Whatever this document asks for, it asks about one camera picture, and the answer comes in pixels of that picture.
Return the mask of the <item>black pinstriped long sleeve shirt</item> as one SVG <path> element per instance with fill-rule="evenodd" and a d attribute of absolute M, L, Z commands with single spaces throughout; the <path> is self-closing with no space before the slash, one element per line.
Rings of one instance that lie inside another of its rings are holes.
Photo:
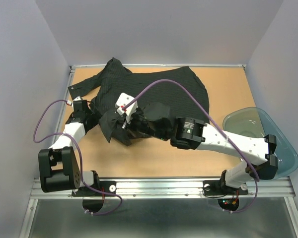
<path fill-rule="evenodd" d="M 136 97 L 151 83 L 162 80 L 147 90 L 138 100 L 138 106 L 144 109 L 148 104 L 161 103 L 170 107 L 172 115 L 199 119 L 209 123 L 206 116 L 210 103 L 205 85 L 188 66 L 152 72 L 135 73 L 122 63 L 112 58 L 96 75 L 87 78 L 68 88 L 71 98 L 84 97 L 98 88 L 98 94 L 91 100 L 91 110 L 96 114 L 98 123 L 107 141 L 116 139 L 126 146 L 131 140 L 142 138 L 137 132 L 127 132 L 122 128 L 123 119 L 114 114 L 114 106 L 122 93 Z"/>

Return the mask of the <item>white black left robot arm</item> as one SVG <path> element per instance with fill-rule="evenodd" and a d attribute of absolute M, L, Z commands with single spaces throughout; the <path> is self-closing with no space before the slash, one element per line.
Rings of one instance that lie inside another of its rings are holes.
<path fill-rule="evenodd" d="M 45 193 L 77 190 L 81 186 L 89 195 L 100 191 L 100 182 L 89 178 L 82 183 L 82 172 L 78 167 L 75 149 L 79 141 L 97 125 L 97 116 L 91 111 L 87 100 L 80 96 L 72 102 L 61 100 L 73 108 L 66 121 L 64 131 L 48 149 L 38 153 L 41 189 Z"/>

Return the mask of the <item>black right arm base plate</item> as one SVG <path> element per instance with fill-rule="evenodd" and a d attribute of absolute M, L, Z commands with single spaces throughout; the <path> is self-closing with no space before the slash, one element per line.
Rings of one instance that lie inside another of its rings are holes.
<path fill-rule="evenodd" d="M 207 197 L 220 197 L 227 195 L 248 195 L 248 190 L 231 188 L 222 185 L 219 179 L 203 181 L 203 194 Z"/>

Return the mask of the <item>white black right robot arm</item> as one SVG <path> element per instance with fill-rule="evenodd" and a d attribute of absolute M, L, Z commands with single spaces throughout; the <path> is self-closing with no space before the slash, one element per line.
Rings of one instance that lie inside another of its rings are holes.
<path fill-rule="evenodd" d="M 246 159 L 232 169 L 224 170 L 219 180 L 209 183 L 212 195 L 233 194 L 251 179 L 271 180 L 278 170 L 274 154 L 277 140 L 268 134 L 252 138 L 231 132 L 219 132 L 199 119 L 175 117 L 170 107 L 150 103 L 139 108 L 135 103 L 124 110 L 129 131 L 169 141 L 171 146 L 184 150 L 207 150 Z"/>

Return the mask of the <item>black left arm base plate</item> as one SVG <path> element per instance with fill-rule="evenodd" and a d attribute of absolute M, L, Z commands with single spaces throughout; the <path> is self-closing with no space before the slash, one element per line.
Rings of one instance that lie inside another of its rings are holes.
<path fill-rule="evenodd" d="M 115 194 L 117 183 L 114 180 L 101 180 L 99 186 L 96 184 L 91 185 L 92 188 L 100 190 L 102 192 Z M 105 194 L 90 190 L 86 186 L 81 186 L 79 189 L 74 190 L 71 194 L 72 197 L 105 197 Z"/>

